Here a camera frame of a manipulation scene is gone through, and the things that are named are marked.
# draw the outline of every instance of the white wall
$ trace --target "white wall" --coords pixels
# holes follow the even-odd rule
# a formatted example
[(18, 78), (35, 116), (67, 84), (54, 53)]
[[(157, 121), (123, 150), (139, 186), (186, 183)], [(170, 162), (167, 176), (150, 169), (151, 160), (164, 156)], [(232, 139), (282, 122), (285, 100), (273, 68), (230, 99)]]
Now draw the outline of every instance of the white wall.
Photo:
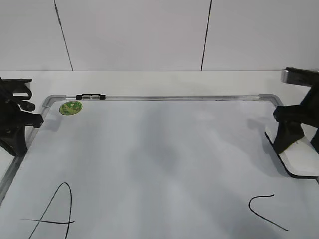
[[(210, 0), (57, 0), (74, 70), (200, 70)], [(319, 68), (319, 0), (213, 0), (204, 70)], [(70, 70), (53, 0), (0, 1), (0, 70)]]
[(319, 0), (213, 0), (204, 70), (319, 68)]
[(0, 70), (70, 69), (53, 1), (0, 1)]
[(193, 70), (210, 0), (58, 0), (74, 70)]

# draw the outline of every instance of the whiteboard surface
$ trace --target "whiteboard surface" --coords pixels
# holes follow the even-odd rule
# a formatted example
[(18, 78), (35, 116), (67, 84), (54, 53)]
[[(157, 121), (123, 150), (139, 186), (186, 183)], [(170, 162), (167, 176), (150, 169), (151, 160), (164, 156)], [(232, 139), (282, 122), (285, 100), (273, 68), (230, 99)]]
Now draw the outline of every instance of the whiteboard surface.
[[(315, 180), (285, 173), (263, 135), (270, 102), (84, 101), (51, 107), (0, 207), (1, 238), (28, 238), (62, 182), (68, 239), (317, 239)], [(248, 209), (289, 229), (262, 220)], [(62, 187), (43, 220), (65, 222)], [(65, 236), (40, 223), (32, 239)]]

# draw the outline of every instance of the whiteboard frame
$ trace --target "whiteboard frame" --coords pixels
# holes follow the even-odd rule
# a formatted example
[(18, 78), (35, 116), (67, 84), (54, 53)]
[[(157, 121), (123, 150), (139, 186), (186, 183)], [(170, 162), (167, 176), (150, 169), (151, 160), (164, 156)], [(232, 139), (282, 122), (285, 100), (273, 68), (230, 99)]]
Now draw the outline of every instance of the whiteboard frame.
[[(67, 95), (50, 95), (41, 107), (40, 114), (43, 119), (49, 112), (51, 106), (58, 101), (76, 100), (76, 96)], [(259, 95), (234, 95), (234, 96), (106, 96), (104, 100), (99, 99), (82, 99), (77, 101), (270, 101), (274, 106), (282, 106), (280, 98), (273, 94)], [(30, 135), (26, 139), (26, 146), (29, 149), (39, 129), (33, 128)], [(0, 182), (0, 207), (6, 196), (14, 177), (23, 162), (25, 156), (17, 156), (13, 159), (8, 170)]]

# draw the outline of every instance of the green magnet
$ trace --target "green magnet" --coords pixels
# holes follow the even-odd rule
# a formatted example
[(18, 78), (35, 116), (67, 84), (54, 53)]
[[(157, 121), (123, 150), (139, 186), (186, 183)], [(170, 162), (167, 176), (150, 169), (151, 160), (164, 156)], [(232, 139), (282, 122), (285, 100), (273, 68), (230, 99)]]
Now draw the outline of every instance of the green magnet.
[(60, 113), (65, 116), (74, 115), (82, 109), (82, 103), (79, 101), (68, 101), (60, 106)]

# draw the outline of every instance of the black clamp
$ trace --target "black clamp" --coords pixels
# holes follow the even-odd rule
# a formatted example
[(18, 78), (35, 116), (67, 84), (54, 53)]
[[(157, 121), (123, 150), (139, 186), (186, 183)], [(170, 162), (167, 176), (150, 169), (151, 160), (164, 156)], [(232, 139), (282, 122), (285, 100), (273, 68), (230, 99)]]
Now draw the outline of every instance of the black clamp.
[[(302, 86), (310, 86), (310, 90), (299, 105), (277, 106), (273, 115), (279, 123), (273, 148), (277, 154), (285, 151), (291, 144), (305, 136), (301, 124), (319, 127), (319, 73), (295, 68), (286, 68), (282, 73), (282, 81)], [(319, 153), (319, 130), (311, 140), (311, 144)]]
[(76, 100), (105, 100), (106, 95), (101, 94), (81, 94), (75, 96)]
[[(40, 128), (43, 123), (41, 115), (26, 112), (35, 110), (35, 105), (27, 101), (32, 92), (26, 84), (31, 81), (0, 77), (0, 146), (12, 156), (24, 156), (27, 152), (25, 127)], [(15, 93), (27, 96), (16, 96)]]

